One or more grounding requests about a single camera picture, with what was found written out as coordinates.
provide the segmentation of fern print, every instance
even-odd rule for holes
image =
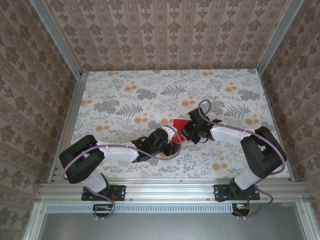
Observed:
[[[210,79],[209,80],[209,83],[207,84],[206,86],[208,89],[212,89],[212,88],[215,88],[217,92],[220,91],[221,87],[222,87],[222,84],[219,80],[216,80],[216,79]]]
[[[174,97],[178,96],[179,94],[183,94],[185,92],[185,87],[173,85],[173,86],[167,86],[165,87],[162,92],[160,92],[161,95],[169,96],[169,97]]]
[[[225,116],[232,117],[232,118],[244,118],[246,114],[251,113],[248,107],[244,104],[243,106],[237,104],[237,106],[229,106],[229,108],[224,112]]]
[[[131,105],[125,104],[124,106],[122,106],[120,110],[118,110],[115,114],[124,117],[133,117],[135,114],[140,113],[142,111],[142,106],[140,106],[139,103],[137,105],[131,103]]]

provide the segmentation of floral table surface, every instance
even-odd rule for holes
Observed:
[[[101,71],[88,74],[71,143],[85,135],[108,143],[148,136],[173,119],[188,119],[202,99],[212,103],[212,120],[245,129],[265,126],[277,136],[255,69]],[[233,145],[184,141],[175,159],[108,162],[98,171],[108,178],[232,178],[246,167],[242,149]],[[287,168],[277,175],[289,176]]]

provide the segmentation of aluminum frame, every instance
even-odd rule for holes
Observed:
[[[157,204],[170,206],[172,204],[194,204],[208,206],[214,204],[243,203],[245,201],[225,201],[218,203],[215,200],[215,184],[227,184],[230,179],[119,179],[111,178],[112,185],[126,185],[125,201],[122,206],[136,204]],[[320,239],[319,228],[307,200],[303,182],[291,182],[287,178],[268,178],[259,183],[259,187],[274,197],[274,202],[296,203],[299,217],[308,240]],[[36,240],[39,237],[47,206],[51,204],[96,204],[101,201],[81,201],[83,186],[65,182],[41,184],[34,205],[30,222],[26,230],[25,240]],[[260,193],[259,201],[251,204],[267,203],[270,198]]]
[[[88,74],[89,74],[88,72],[83,72],[81,74],[81,78],[76,81],[72,98],[70,101],[69,109],[65,117],[59,143],[53,158],[53,163],[52,163],[49,177],[47,180],[48,183],[53,181],[56,167],[59,166],[59,163],[60,163],[59,154],[62,153],[62,151],[65,150],[67,147],[70,146],[71,138],[75,129],[77,116],[78,116],[78,112],[79,112],[79,108],[82,100],[82,95],[84,94],[84,91],[86,88]]]
[[[256,66],[257,71],[260,75],[266,70],[271,58],[275,54],[279,44],[284,39],[287,30],[289,29],[292,21],[297,15],[304,0],[292,0],[289,2],[280,22],[278,23],[268,46],[265,48],[258,65]]]
[[[41,21],[43,22],[46,30],[50,33],[55,45],[59,49],[59,52],[63,56],[65,62],[68,64],[70,70],[72,71],[75,79],[79,79],[81,76],[82,68],[77,62],[73,54],[73,50],[69,47],[67,41],[64,39],[64,35],[59,30],[59,27],[55,23],[50,10],[46,6],[43,0],[30,0],[34,9],[38,13]]]

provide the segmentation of metal plate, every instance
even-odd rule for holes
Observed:
[[[109,191],[107,197],[114,201],[124,201],[126,196],[126,186],[125,185],[110,185],[111,190]],[[103,201],[106,200],[103,197],[96,196],[88,191],[86,187],[82,190],[82,201]]]
[[[51,203],[47,205],[46,214],[84,214],[93,213],[94,203]],[[154,203],[115,203],[115,213],[141,213],[141,214],[178,214],[178,213],[232,213],[231,203],[171,203],[171,204],[154,204]]]
[[[260,200],[260,195],[259,192],[255,192],[255,186],[252,185],[249,188],[246,189],[246,195],[244,195],[243,197],[238,197],[238,198],[234,198],[234,197],[230,197],[229,193],[230,193],[230,185],[229,184],[217,184],[213,186],[214,188],[214,197],[215,200],[218,202],[224,202],[224,201],[232,201],[232,200],[236,200],[236,201],[247,201],[249,198],[250,200]]]

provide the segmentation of damask wallpaper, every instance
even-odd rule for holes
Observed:
[[[253,69],[289,0],[45,0],[82,71]]]
[[[320,224],[320,1],[305,0],[263,80],[293,172]]]
[[[28,0],[0,1],[0,239],[28,224],[75,79]]]

